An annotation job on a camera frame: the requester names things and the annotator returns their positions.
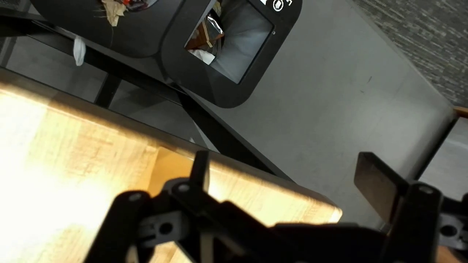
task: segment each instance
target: black frame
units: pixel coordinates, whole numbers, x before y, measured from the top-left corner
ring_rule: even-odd
[[[360,154],[359,161],[363,167],[360,177],[391,176],[403,180],[374,154]],[[208,167],[210,154],[198,152],[191,177],[169,182],[159,196],[151,198],[145,192],[118,196],[85,262],[125,262],[132,246],[140,262],[150,262],[154,247],[167,242],[176,242],[192,262],[201,263],[434,263],[441,244],[467,262],[467,242],[458,247],[441,243],[439,237],[447,236],[441,217],[460,220],[460,231],[467,231],[468,196],[448,214],[447,198],[439,190],[423,183],[406,183],[406,193],[395,193],[403,202],[388,231],[352,224],[278,224],[265,228],[236,205],[219,204],[208,195]],[[394,180],[381,180],[384,185],[374,186],[382,189]],[[175,212],[181,220],[167,217]],[[178,231],[163,231],[164,224]]]
[[[176,19],[169,28],[167,37],[161,46],[161,53],[159,55],[160,65],[175,84],[188,90],[197,87],[197,91],[194,93],[224,109],[238,107],[252,95],[303,9],[303,0],[295,0],[293,5],[284,8],[283,12],[273,11],[273,2],[268,2],[268,5],[264,5],[261,0],[246,2],[249,2],[273,25],[273,33],[265,40],[257,59],[239,84],[230,81],[227,76],[186,52],[186,44],[195,31],[195,28],[188,27],[188,24],[198,25],[200,18],[197,17]],[[182,11],[197,11],[197,8],[198,2],[185,2]]]
[[[31,37],[65,55],[74,56],[74,40],[59,28],[50,25],[44,18],[27,15],[17,11],[0,8],[0,37]],[[140,88],[154,93],[178,93],[185,112],[205,132],[210,141],[219,148],[220,154],[239,160],[262,171],[289,179],[278,167],[270,163],[259,151],[248,144],[240,135],[232,131],[220,119],[214,117],[205,107],[192,98],[185,90],[169,87],[119,60],[109,57],[93,47],[88,47],[85,62],[109,74],[94,104],[109,109],[121,81],[131,82]]]

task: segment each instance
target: gray carpet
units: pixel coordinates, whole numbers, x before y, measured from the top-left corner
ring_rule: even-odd
[[[468,107],[467,0],[355,0],[448,100]]]

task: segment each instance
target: light wood table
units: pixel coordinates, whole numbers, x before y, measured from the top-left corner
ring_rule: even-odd
[[[119,193],[159,195],[167,180],[189,176],[201,150],[11,72],[0,71],[0,82],[2,263],[83,262]],[[341,218],[284,180],[214,160],[210,193],[265,225]],[[185,258],[169,244],[154,262]]]

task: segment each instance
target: white round button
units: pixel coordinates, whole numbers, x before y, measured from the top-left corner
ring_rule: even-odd
[[[284,9],[284,0],[274,0],[273,8],[276,12],[281,12]]]

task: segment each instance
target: black metal bracket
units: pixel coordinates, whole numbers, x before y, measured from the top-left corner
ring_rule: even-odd
[[[412,185],[371,152],[359,155],[356,186],[390,225],[388,262],[434,262],[438,244],[468,259],[468,195],[457,202]]]
[[[125,207],[115,202],[112,217],[104,221],[87,262],[107,262],[106,258],[99,256],[106,256],[106,253],[115,250],[129,252],[132,246],[140,247],[140,255],[144,255],[140,259],[148,262],[154,252],[148,244],[160,243],[157,240],[141,242],[138,237],[142,236],[138,231],[164,234],[163,228],[159,228],[159,233],[154,231],[156,227],[148,227],[151,225],[148,221],[156,223],[156,218],[160,217],[159,223],[161,223],[161,218],[167,217],[169,212],[181,212],[181,218],[186,220],[186,228],[185,231],[176,231],[179,234],[173,233],[175,236],[167,240],[178,242],[178,246],[194,262],[434,263],[436,259],[444,196],[428,185],[409,185],[388,233],[357,225],[300,224],[267,228],[238,207],[219,204],[207,193],[208,167],[210,155],[200,152],[189,180],[170,182],[163,195],[156,199],[145,196],[145,201],[137,202],[132,209],[128,208],[132,201],[128,201]],[[121,218],[116,218],[118,212],[128,224],[118,223],[121,221]],[[106,237],[103,233],[112,231],[110,227],[116,224],[126,228],[116,230],[121,236],[123,234],[123,240],[129,242],[125,247],[119,247],[123,246],[122,242],[113,243],[110,239],[103,239]]]

